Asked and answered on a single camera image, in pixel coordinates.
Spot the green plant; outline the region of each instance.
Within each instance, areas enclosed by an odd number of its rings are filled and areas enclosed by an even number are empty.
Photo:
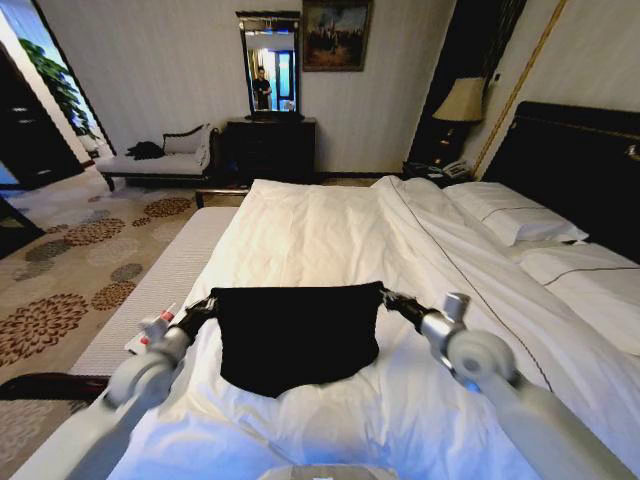
[[[44,48],[29,40],[21,38],[20,44],[29,55],[31,63],[36,67],[76,135],[89,135],[95,140],[97,137],[89,129],[89,118],[80,108],[78,97],[74,94],[78,93],[78,90],[73,88],[66,78],[69,75],[69,70],[45,57]]]

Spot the mirror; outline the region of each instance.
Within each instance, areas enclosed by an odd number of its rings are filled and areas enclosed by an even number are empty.
[[[236,12],[252,118],[300,117],[299,12]]]

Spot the black cloth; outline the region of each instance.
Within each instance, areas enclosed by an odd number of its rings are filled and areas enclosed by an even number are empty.
[[[138,142],[135,147],[128,149],[127,157],[133,157],[134,160],[160,158],[164,157],[164,151],[153,142]]]
[[[268,397],[354,375],[378,356],[382,282],[347,287],[214,288],[221,374]]]

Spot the lamp shade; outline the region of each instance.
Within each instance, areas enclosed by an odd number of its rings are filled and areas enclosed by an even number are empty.
[[[458,78],[433,118],[451,122],[482,120],[482,90],[484,78]]]

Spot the white duvet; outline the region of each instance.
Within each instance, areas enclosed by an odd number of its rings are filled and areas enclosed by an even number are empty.
[[[519,369],[540,386],[548,382],[640,474],[638,365],[465,226],[428,181],[386,177],[371,188],[256,181],[186,304],[214,286],[375,280],[423,305],[440,306],[449,291],[469,294],[468,328],[507,341]],[[254,479],[310,463],[369,464],[408,479],[536,478],[488,401],[457,384],[412,325],[381,307],[376,337],[378,359],[353,377],[273,399],[220,377],[220,331],[209,321],[169,399],[138,424],[112,478]]]

